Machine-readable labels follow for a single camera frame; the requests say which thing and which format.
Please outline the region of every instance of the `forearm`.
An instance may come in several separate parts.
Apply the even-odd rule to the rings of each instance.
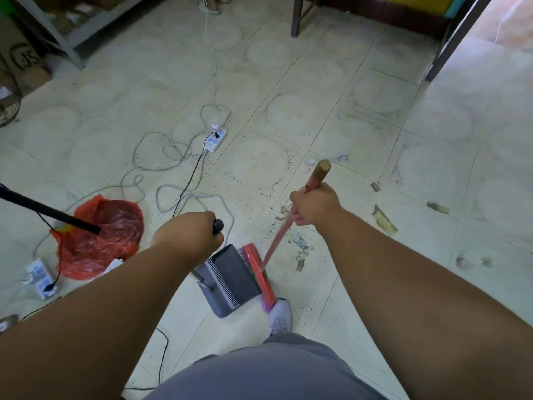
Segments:
[[[4,333],[4,397],[118,399],[189,269],[160,244]]]
[[[533,367],[533,330],[512,312],[351,213],[337,212],[317,230],[412,399],[531,396],[523,378]]]

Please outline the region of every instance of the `person's left hand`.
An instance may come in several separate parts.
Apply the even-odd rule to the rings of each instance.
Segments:
[[[152,237],[151,246],[167,244],[185,258],[191,270],[204,263],[224,242],[224,235],[213,235],[213,212],[185,213],[162,225]]]

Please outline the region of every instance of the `hand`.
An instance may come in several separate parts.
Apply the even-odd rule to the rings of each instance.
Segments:
[[[215,214],[210,211],[174,217],[155,232],[151,246],[171,246],[193,269],[204,263],[224,242],[222,233],[213,235],[215,219]]]
[[[334,189],[325,182],[306,194],[291,192],[290,200],[296,206],[293,220],[298,226],[312,224],[318,228],[327,222],[334,212],[343,210]]]

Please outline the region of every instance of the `red plastic bag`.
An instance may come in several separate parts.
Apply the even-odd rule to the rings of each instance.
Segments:
[[[76,227],[66,232],[50,231],[59,245],[57,268],[63,276],[77,281],[94,278],[113,259],[125,261],[139,250],[144,223],[137,204],[98,195],[79,206],[74,216],[100,226],[102,231],[97,236]]]

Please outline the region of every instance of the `tiled floor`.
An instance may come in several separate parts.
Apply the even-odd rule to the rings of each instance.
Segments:
[[[196,0],[164,0],[100,45],[83,71],[55,58],[54,79],[25,98],[19,120],[0,132],[0,181],[67,209],[128,171],[125,184],[142,174],[144,248],[170,218],[165,209],[179,194],[172,186],[189,179],[205,134],[171,171],[133,168],[134,157],[144,168],[176,163],[170,158],[179,154],[161,134],[149,134],[134,154],[135,147],[148,132],[188,143],[205,123],[225,123],[227,138],[207,156],[201,181],[199,174],[193,181],[201,197],[184,210],[213,210],[226,234],[232,225],[228,242],[254,242],[264,254],[277,212],[309,175],[306,161],[326,157],[335,162],[327,181],[347,209],[376,227],[371,213],[378,205],[398,228],[398,241],[533,323],[533,56],[467,37],[427,84],[432,40],[329,9],[311,14],[302,34],[290,38],[292,2],[233,0],[210,16],[216,75]],[[164,184],[162,213],[156,190]],[[143,197],[136,188],[123,192],[131,201]],[[122,198],[119,188],[103,194]],[[428,201],[450,214],[427,208]],[[6,202],[0,217],[0,317],[24,315],[42,305],[21,280],[46,227]],[[298,248],[287,239],[269,274],[276,293],[291,301],[294,329],[330,345],[390,398],[407,398],[321,236],[313,227],[290,233],[313,247],[303,271],[296,271]],[[48,238],[35,252],[53,263],[54,248]],[[61,293],[79,285],[62,281]],[[258,344],[268,334],[257,303],[217,319],[190,278],[159,327],[170,338],[164,379],[204,355]],[[131,384],[157,381],[163,346],[155,332]]]

